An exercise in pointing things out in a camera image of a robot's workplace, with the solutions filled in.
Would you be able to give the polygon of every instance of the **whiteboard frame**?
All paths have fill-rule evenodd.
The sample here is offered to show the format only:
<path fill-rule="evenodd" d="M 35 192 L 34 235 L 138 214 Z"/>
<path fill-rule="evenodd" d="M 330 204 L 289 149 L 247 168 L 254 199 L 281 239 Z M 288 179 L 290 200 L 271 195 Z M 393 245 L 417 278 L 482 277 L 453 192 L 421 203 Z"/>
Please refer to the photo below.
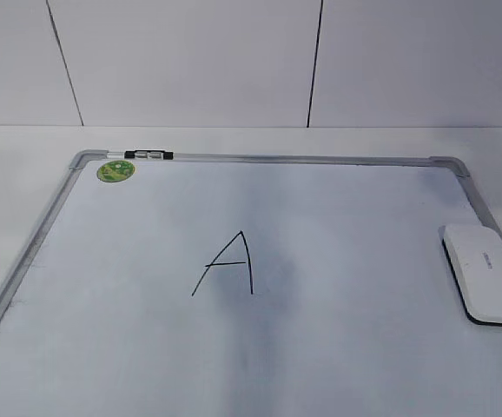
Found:
<path fill-rule="evenodd" d="M 44 242 L 52 225 L 68 198 L 69 192 L 76 184 L 77 178 L 89 161 L 114 159 L 151 159 L 157 163 L 170 162 L 244 162 L 244 163 L 295 163 L 295 164 L 332 164 L 332 165 L 367 165 L 367 166 L 398 166 L 398 167 L 440 167 L 450 169 L 458 179 L 468 201 L 477 214 L 480 222 L 496 230 L 502 239 L 502 231 L 492 216 L 490 209 L 475 187 L 475 183 L 465 164 L 451 156 L 431 156 L 428 158 L 392 158 L 392 157 L 334 157 L 334 156 L 245 156 L 245 155 L 212 155 L 212 154 L 178 154 L 164 151 L 126 151 L 109 152 L 107 150 L 88 149 L 79 152 L 71 164 L 43 217 L 36 225 L 28 243 L 22 249 L 13 264 L 8 276 L 0 287 L 0 320 L 30 264 Z"/>

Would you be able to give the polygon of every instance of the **white wall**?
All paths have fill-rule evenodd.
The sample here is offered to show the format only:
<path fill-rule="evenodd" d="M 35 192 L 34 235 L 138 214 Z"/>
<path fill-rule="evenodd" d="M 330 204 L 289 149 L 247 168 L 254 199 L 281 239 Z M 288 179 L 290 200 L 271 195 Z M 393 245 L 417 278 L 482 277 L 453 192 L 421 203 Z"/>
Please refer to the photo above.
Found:
<path fill-rule="evenodd" d="M 311 126 L 502 126 L 502 1 L 325 0 Z"/>
<path fill-rule="evenodd" d="M 80 124 L 44 0 L 0 0 L 0 124 Z"/>
<path fill-rule="evenodd" d="M 50 0 L 87 125 L 305 126 L 320 0 Z M 324 0 L 311 126 L 502 126 L 502 2 Z M 0 0 L 0 124 L 80 124 L 46 0 Z"/>
<path fill-rule="evenodd" d="M 52 0 L 86 125 L 305 126 L 320 0 Z"/>

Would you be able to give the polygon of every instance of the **round sticker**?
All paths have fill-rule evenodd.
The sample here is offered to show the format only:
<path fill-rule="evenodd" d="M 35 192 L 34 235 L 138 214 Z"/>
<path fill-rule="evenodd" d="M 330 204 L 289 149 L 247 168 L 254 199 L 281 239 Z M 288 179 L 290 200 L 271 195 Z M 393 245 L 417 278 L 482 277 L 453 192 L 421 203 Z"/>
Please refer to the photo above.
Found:
<path fill-rule="evenodd" d="M 128 161 L 111 161 L 102 165 L 96 176 L 104 182 L 120 182 L 130 178 L 135 172 L 135 165 Z"/>

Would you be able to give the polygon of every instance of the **table surface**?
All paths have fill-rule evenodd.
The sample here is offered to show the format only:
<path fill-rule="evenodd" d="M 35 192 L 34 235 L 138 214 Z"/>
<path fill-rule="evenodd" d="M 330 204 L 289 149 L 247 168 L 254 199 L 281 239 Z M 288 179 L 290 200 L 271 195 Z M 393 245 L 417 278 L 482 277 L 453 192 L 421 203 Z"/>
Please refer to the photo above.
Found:
<path fill-rule="evenodd" d="M 502 229 L 500 129 L 0 127 L 0 284 L 82 149 L 308 156 L 456 156 Z"/>

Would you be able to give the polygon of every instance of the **panel seam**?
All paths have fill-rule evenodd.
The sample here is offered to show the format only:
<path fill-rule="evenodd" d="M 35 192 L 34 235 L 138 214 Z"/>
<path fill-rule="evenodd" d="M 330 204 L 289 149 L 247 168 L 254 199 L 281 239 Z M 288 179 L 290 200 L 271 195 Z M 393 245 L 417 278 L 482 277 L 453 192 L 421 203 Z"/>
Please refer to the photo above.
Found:
<path fill-rule="evenodd" d="M 319 8 L 319 23 L 317 25 L 317 39 L 314 46 L 314 63 L 313 75 L 311 76 L 311 90 L 309 91 L 309 110 L 307 112 L 307 127 L 311 124 L 311 108 L 313 107 L 314 79 L 317 72 L 317 56 L 319 55 L 320 27 L 322 26 L 322 10 L 324 8 L 324 0 L 320 0 Z"/>
<path fill-rule="evenodd" d="M 69 87 L 71 88 L 71 94 L 74 97 L 74 103 L 76 104 L 77 114 L 79 115 L 79 121 L 81 125 L 84 126 L 83 117 L 81 116 L 81 110 L 79 109 L 79 103 L 77 102 L 76 91 L 74 90 L 74 84 L 71 82 L 71 75 L 69 74 L 68 64 L 66 63 L 66 57 L 63 54 L 62 43 L 60 42 L 60 37 L 58 36 L 58 30 L 56 28 L 56 23 L 54 22 L 54 16 L 52 16 L 52 9 L 50 8 L 49 0 L 46 0 L 46 7 L 49 11 L 50 24 L 52 25 L 52 30 L 54 31 L 54 37 L 56 43 L 58 43 L 58 49 L 60 50 L 60 55 L 62 56 L 63 66 L 66 69 L 66 76 L 68 76 Z"/>

